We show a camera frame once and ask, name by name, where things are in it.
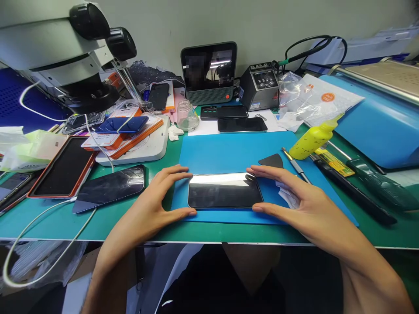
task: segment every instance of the green handle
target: green handle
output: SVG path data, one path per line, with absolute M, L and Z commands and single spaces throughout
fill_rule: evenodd
M 399 183 L 387 178 L 379 172 L 372 170 L 362 159 L 352 159 L 346 162 L 368 190 L 382 197 L 393 206 L 402 211 L 419 209 L 419 201 Z

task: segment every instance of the black screwdriver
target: black screwdriver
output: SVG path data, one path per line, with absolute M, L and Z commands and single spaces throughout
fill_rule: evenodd
M 363 210 L 365 210 L 375 221 L 382 225 L 393 225 L 397 223 L 397 219 L 391 216 L 385 209 L 375 204 L 367 195 L 362 193 L 356 186 L 350 183 L 343 175 L 335 171 L 331 166 L 323 160 L 310 155 L 314 164 L 320 171 L 329 178 L 334 184 L 341 188 L 354 202 L 356 202 Z

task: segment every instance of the green workbench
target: green workbench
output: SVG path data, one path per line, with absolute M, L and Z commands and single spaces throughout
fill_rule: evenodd
M 307 130 L 301 126 L 296 133 L 302 136 Z M 146 181 L 150 182 L 155 174 L 164 167 L 177 164 L 179 161 L 183 137 L 179 141 L 168 142 L 166 155 L 157 161 L 143 163 L 147 168 Z M 358 156 L 357 151 L 340 136 L 335 135 L 333 143 L 344 150 L 351 157 Z M 339 154 L 330 147 L 330 152 Z M 115 171 L 132 167 L 133 164 L 116 166 Z M 90 178 L 96 178 L 111 173 L 110 167 L 96 165 Z M 361 188 L 362 184 L 356 177 L 350 181 Z M 388 210 L 398 219 L 392 227 L 384 227 L 376 223 L 360 207 L 358 207 L 345 193 L 334 186 L 340 198 L 359 222 L 360 230 L 376 247 L 419 249 L 419 212 L 403 215 Z M 419 195 L 419 181 L 407 187 Z M 163 201 L 163 207 L 170 209 L 173 188 L 169 190 Z M 133 204 L 135 198 L 117 202 L 97 210 L 91 222 L 82 232 L 79 240 L 103 241 L 116 222 Z M 26 199 L 11 211 L 0 217 L 0 239 L 15 239 L 22 229 L 39 213 L 60 201 L 43 199 Z M 52 209 L 40 218 L 24 235 L 23 239 L 65 239 L 69 240 L 79 231 L 90 212 L 75 215 L 71 213 L 73 204 L 65 204 Z M 310 245 L 295 229 L 288 225 L 240 225 L 204 222 L 179 222 L 162 230 L 153 241 L 160 242 L 240 242 L 240 243 L 276 243 L 282 245 Z

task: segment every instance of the metal spudger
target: metal spudger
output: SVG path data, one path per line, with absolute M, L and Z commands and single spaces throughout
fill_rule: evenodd
M 288 158 L 289 162 L 294 167 L 294 169 L 296 170 L 296 172 L 300 175 L 300 177 L 302 177 L 303 180 L 305 182 L 307 182 L 308 184 L 311 184 L 310 180 L 307 178 L 307 176 L 304 173 L 304 171 L 301 169 L 301 167 L 298 165 L 298 163 L 294 160 L 294 158 L 292 158 L 291 155 L 288 154 L 288 152 L 285 149 L 285 147 L 283 147 L 282 150 L 284 151 L 285 156 Z

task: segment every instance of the smartphone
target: smartphone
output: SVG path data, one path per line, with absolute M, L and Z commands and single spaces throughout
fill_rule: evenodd
M 0 204 L 15 194 L 21 187 L 29 182 L 31 176 L 24 173 L 15 173 L 0 184 Z
M 220 133 L 265 133 L 268 130 L 262 118 L 219 119 Z
M 105 120 L 105 115 L 106 111 L 100 113 L 87 114 L 87 121 L 89 122 L 89 127 L 101 124 Z M 65 126 L 62 129 L 62 134 L 70 134 L 77 131 L 85 130 L 86 128 L 86 117 L 84 115 L 72 116 L 68 118 L 67 122 L 65 123 Z
M 69 137 L 28 193 L 29 198 L 72 198 L 86 180 L 97 151 L 80 147 L 86 137 Z
M 142 193 L 144 169 L 144 165 L 140 164 L 87 181 L 74 202 L 73 214 Z
M 169 87 L 167 83 L 151 85 L 148 101 L 153 103 L 155 110 L 164 110 L 166 108 Z
M 221 118 L 247 118 L 249 114 L 242 105 L 229 106 L 203 106 L 201 120 L 217 120 Z
M 120 117 L 120 118 L 108 118 L 105 122 L 99 125 L 95 132 L 96 133 L 110 133 L 116 134 L 118 129 L 121 128 L 119 133 L 137 133 L 139 132 L 147 123 L 148 116 L 138 116 L 132 117 L 128 122 L 129 117 Z
M 27 197 L 27 193 L 34 186 L 42 172 L 43 170 L 38 170 L 31 173 L 30 178 L 25 181 L 25 184 L 20 186 L 16 193 L 13 193 L 4 199 L 4 201 L 0 201 L 0 216 L 7 213 Z
M 263 202 L 258 181 L 247 172 L 194 175 L 189 180 L 188 206 L 252 208 Z

